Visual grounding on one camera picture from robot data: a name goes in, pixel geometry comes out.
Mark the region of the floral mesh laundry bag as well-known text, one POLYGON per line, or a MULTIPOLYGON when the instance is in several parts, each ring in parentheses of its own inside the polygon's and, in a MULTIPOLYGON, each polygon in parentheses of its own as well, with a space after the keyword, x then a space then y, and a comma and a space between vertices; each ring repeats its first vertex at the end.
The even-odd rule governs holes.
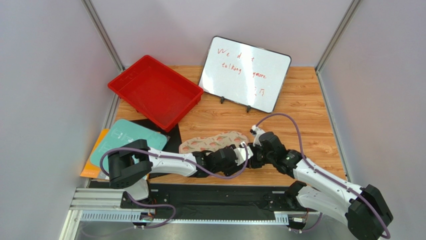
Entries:
POLYGON ((228 147, 230 145, 238 146, 240 143, 250 142, 249 138, 238 131, 227 131, 209 137, 194 137, 184 141, 179 146, 180 154, 188 154, 193 152, 212 151, 228 147))

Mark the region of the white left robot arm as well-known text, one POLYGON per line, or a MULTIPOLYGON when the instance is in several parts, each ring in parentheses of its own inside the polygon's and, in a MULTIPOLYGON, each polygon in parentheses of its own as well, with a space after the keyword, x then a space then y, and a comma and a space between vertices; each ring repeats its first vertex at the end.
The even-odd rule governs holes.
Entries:
POLYGON ((242 174, 253 155, 245 142, 216 151, 181 154, 149 147, 146 140, 139 139, 108 150, 102 155, 100 165, 103 166, 107 160, 108 168, 101 167, 101 171, 109 177, 111 189, 123 189, 129 197, 142 201, 150 196, 150 187, 145 179, 149 174, 232 179, 242 174))

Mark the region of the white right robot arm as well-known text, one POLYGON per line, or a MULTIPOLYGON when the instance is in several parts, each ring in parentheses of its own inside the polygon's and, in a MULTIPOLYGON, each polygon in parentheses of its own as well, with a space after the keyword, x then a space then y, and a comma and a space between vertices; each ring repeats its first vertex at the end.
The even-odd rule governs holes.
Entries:
POLYGON ((394 217, 380 190, 343 180, 293 149, 286 149, 271 131, 252 129, 251 168, 271 164, 295 182, 289 198, 303 208, 314 209, 346 225, 358 240, 378 240, 388 235, 394 217))

